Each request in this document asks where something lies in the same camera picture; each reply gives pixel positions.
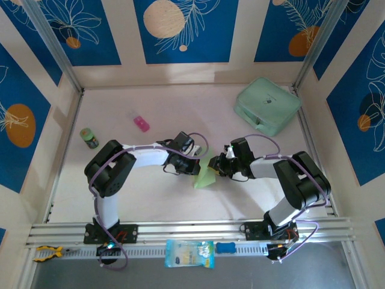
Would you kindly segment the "green paper sheet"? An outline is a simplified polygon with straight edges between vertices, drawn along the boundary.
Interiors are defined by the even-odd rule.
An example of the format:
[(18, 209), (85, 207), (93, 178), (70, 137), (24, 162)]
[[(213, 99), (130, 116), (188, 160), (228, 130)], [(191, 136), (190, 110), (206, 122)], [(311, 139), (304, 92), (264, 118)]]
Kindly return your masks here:
[(208, 166), (212, 157), (214, 157), (214, 153), (211, 149), (209, 149), (208, 153), (200, 159), (200, 171), (199, 174), (194, 177), (195, 189), (205, 188), (216, 181), (216, 173), (214, 169)]

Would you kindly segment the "mint green zip pouch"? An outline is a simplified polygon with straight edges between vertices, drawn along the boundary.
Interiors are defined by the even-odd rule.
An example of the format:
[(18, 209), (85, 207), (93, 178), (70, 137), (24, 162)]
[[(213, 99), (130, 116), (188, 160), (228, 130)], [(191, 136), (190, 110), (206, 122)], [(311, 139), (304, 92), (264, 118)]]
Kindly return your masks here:
[(273, 137), (292, 120), (301, 100), (267, 78), (257, 78), (236, 97), (235, 113), (259, 132)]

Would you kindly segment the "blue wet wipes packet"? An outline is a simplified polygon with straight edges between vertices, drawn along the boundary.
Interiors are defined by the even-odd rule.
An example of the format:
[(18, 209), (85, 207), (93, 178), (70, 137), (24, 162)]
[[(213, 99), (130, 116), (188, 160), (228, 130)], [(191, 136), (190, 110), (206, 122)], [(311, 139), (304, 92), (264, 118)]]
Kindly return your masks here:
[(215, 267), (213, 241), (167, 240), (165, 267)]

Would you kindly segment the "small green-capped bottle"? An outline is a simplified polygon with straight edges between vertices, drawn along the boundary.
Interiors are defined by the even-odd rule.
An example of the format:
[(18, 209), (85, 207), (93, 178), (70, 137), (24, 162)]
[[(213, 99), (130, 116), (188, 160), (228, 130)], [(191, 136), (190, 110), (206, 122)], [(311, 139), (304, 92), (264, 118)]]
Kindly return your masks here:
[(99, 146), (99, 141), (90, 128), (83, 128), (79, 135), (90, 149), (96, 149)]

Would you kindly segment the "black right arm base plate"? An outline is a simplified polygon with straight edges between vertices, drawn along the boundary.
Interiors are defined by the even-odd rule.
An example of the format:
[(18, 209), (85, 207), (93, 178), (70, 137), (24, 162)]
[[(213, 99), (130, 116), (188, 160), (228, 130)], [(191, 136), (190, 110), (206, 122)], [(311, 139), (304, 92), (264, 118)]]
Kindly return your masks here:
[(240, 231), (245, 234), (247, 241), (298, 241), (299, 235), (297, 225), (289, 222), (283, 226), (276, 227), (266, 221), (244, 222)]

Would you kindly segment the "aluminium table side rail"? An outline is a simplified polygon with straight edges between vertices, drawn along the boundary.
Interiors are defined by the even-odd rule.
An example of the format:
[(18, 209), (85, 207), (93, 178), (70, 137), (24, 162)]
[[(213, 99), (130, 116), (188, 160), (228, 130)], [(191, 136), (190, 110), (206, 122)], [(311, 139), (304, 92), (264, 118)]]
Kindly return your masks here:
[(69, 144), (71, 142), (71, 138), (75, 130), (76, 121), (81, 108), (82, 100), (84, 98), (84, 92), (85, 90), (82, 89), (81, 92), (76, 95), (74, 101), (70, 106), (69, 118), (66, 123), (66, 126), (63, 129), (57, 154), (55, 156), (52, 167), (54, 174), (49, 178), (49, 197), (47, 199), (44, 215), (42, 216), (42, 223), (47, 223), (50, 220), (51, 211), (54, 206), (55, 194), (57, 191), (61, 172), (63, 171), (64, 163), (69, 149)]
[[(324, 169), (324, 166), (322, 165), (322, 162), (320, 160), (319, 153), (318, 153), (317, 148), (315, 146), (313, 133), (311, 132), (309, 121), (308, 121), (307, 116), (306, 116), (305, 107), (304, 107), (305, 101), (303, 100), (303, 97), (301, 96), (301, 93), (299, 92), (298, 88), (293, 86), (292, 90), (293, 90), (295, 96), (297, 96), (302, 101), (301, 108), (298, 110), (298, 113), (297, 113), (297, 118), (298, 118), (301, 132), (303, 134), (304, 141), (306, 144), (306, 151), (310, 155), (310, 157), (314, 160), (315, 164), (321, 169), (321, 171), (323, 173), (325, 173), (325, 169)], [(325, 215), (326, 217), (339, 217), (339, 213), (338, 213), (337, 209), (335, 208), (333, 195), (330, 194), (327, 197), (327, 203), (325, 205), (321, 206), (321, 204), (323, 204), (324, 202), (325, 202), (324, 199), (317, 201), (315, 203), (315, 205), (319, 205), (319, 206), (309, 208), (308, 209), (309, 213), (314, 213), (315, 211), (324, 211), (326, 213), (326, 215)]]

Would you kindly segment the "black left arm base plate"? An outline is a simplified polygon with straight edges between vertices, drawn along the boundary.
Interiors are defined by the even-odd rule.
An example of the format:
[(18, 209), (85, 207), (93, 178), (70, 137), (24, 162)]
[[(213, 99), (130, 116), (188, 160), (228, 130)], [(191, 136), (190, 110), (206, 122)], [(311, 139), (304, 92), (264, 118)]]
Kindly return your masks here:
[[(138, 225), (122, 225), (117, 223), (108, 229), (108, 232), (121, 244), (135, 244), (138, 237)], [(100, 224), (85, 226), (84, 244), (104, 244), (112, 238), (102, 229)]]

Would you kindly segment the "aluminium frame post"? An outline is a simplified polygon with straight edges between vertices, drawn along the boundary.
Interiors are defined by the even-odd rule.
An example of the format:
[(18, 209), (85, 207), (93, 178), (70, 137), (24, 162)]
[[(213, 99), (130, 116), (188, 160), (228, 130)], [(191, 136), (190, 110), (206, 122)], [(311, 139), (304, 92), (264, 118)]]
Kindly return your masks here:
[(74, 90), (78, 93), (82, 93), (84, 88), (77, 79), (70, 60), (68, 59), (63, 47), (58, 41), (38, 3), (35, 0), (20, 0), (20, 2), (62, 73), (66, 76)]
[(348, 2), (349, 0), (332, 1), (330, 11), (325, 16), (325, 19), (308, 51), (308, 54), (305, 56), (303, 65), (292, 85), (294, 92), (297, 93), (304, 84), (307, 75), (313, 69), (314, 64), (324, 49), (324, 46), (330, 38), (343, 11), (346, 9)]

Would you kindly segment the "yellow-handled pliers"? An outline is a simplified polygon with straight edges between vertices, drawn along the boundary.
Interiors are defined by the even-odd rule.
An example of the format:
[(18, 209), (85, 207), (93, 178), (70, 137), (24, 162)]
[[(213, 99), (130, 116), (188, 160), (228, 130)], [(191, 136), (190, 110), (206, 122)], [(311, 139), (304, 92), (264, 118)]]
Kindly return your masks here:
[(58, 246), (58, 247), (47, 246), (47, 245), (39, 246), (39, 247), (36, 247), (36, 251), (45, 252), (46, 255), (43, 257), (34, 258), (33, 261), (35, 263), (43, 263), (54, 258), (62, 258), (70, 253), (77, 252), (78, 250), (79, 248), (62, 247), (62, 246)]

